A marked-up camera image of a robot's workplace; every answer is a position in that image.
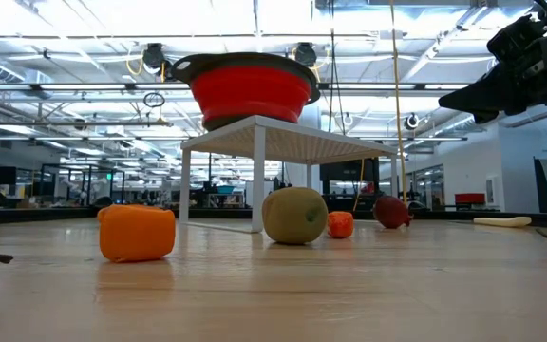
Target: ceiling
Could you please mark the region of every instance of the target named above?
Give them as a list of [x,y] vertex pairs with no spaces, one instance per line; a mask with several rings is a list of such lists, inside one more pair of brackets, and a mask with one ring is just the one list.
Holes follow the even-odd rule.
[[[202,52],[259,51],[292,57],[298,43],[309,42],[318,56],[319,68],[314,72],[321,83],[329,83],[333,72],[333,27],[339,83],[393,84],[395,28],[401,83],[464,85],[476,81],[492,67],[494,61],[486,42],[533,5],[530,0],[395,3],[392,25],[390,7],[384,0],[336,1],[333,19],[326,0],[0,0],[0,66],[31,83],[154,83],[160,81],[154,75],[145,71],[134,74],[148,43],[162,43],[166,57],[175,61]],[[426,134],[430,130],[435,133],[449,126],[452,127],[444,131],[445,135],[465,133],[462,124],[470,124],[469,116],[439,108],[437,100],[442,93],[401,93],[401,117],[415,113],[422,119],[421,127],[408,134]],[[87,130],[34,127],[34,134],[54,136],[114,133],[188,138],[203,134],[199,106],[188,90],[162,91],[166,103],[155,109],[142,104],[144,94],[60,91],[40,99],[18,91],[0,92],[0,120],[5,117],[11,123],[36,119],[111,122],[110,126]],[[332,114],[337,118],[333,129],[342,133],[339,98],[336,94],[333,99],[328,93],[324,95],[317,103],[321,114],[330,115],[332,101]],[[351,118],[346,134],[396,136],[393,92],[357,91],[341,95],[343,112]],[[7,109],[13,109],[13,113],[6,113]],[[172,126],[119,125],[128,121],[154,122],[158,118]],[[11,133],[0,129],[0,135]],[[124,147],[119,142],[82,147],[100,149],[111,157],[128,157],[137,148],[146,151],[147,157],[154,157],[153,151],[158,151],[157,156],[179,156],[179,142],[146,143],[149,148]],[[85,142],[59,144],[64,148],[52,147],[65,153],[65,148]]]

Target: orange foam block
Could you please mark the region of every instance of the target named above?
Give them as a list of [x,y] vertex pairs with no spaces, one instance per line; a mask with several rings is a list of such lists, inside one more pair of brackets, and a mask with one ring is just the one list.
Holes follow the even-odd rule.
[[98,214],[103,256],[113,262],[157,260],[172,252],[176,222],[171,211],[111,205]]
[[353,234],[353,215],[346,212],[329,213],[329,228],[331,238],[347,238]]

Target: red box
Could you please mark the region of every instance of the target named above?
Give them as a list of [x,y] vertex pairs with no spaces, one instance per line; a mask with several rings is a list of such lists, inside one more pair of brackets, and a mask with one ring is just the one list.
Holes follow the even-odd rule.
[[484,194],[455,194],[455,204],[484,204]]

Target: wooden table surface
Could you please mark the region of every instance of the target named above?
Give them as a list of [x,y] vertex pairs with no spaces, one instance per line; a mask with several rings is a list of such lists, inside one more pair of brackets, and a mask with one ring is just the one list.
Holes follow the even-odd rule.
[[0,225],[0,253],[15,256],[5,342],[547,342],[547,241],[531,230],[356,222],[288,247],[179,227],[165,260],[112,264],[91,218]]

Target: red pomegranate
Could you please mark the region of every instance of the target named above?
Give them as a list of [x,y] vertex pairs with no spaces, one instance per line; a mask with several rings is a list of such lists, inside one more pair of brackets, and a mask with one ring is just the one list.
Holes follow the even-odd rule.
[[375,202],[372,212],[375,219],[387,229],[397,229],[403,224],[408,227],[412,220],[405,204],[392,196],[380,197]]

